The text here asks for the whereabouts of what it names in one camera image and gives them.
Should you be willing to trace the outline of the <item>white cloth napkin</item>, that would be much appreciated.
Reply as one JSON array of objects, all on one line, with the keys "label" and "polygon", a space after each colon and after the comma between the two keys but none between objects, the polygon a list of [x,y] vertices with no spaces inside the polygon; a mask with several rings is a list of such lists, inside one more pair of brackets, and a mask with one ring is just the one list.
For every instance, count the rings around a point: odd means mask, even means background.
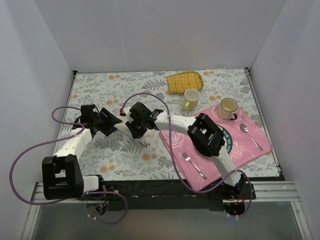
[{"label": "white cloth napkin", "polygon": [[133,120],[132,122],[127,121],[126,117],[120,115],[117,116],[118,119],[122,120],[122,123],[115,125],[118,131],[130,136],[132,139],[137,140],[143,145],[147,145],[152,140],[155,130],[147,128],[138,128],[138,124]]}]

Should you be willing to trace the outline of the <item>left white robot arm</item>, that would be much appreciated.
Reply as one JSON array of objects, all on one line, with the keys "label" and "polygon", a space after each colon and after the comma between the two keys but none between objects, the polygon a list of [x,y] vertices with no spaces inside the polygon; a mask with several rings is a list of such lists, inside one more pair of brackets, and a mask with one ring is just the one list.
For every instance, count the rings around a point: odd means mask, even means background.
[{"label": "left white robot arm", "polygon": [[99,174],[83,176],[79,160],[88,143],[97,132],[109,136],[117,130],[115,125],[123,123],[104,107],[82,105],[80,116],[71,123],[71,138],[53,156],[42,160],[44,197],[47,200],[80,198],[89,194],[95,200],[106,196],[103,177]]}]

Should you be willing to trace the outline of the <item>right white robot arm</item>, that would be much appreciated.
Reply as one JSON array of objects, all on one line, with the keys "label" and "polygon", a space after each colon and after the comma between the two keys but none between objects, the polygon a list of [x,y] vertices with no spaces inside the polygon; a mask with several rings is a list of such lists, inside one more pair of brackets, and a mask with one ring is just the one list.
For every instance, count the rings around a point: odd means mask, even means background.
[{"label": "right white robot arm", "polygon": [[224,192],[232,199],[237,199],[245,192],[244,186],[250,180],[243,171],[237,170],[225,147],[224,133],[205,113],[196,117],[171,115],[169,110],[149,110],[143,103],[120,109],[120,115],[127,118],[125,123],[134,139],[142,137],[147,130],[168,131],[169,152],[174,170],[177,166],[173,153],[173,132],[188,136],[197,152],[213,162],[222,180],[207,190],[194,190],[188,185],[187,189],[204,194],[214,191],[223,185]]}]

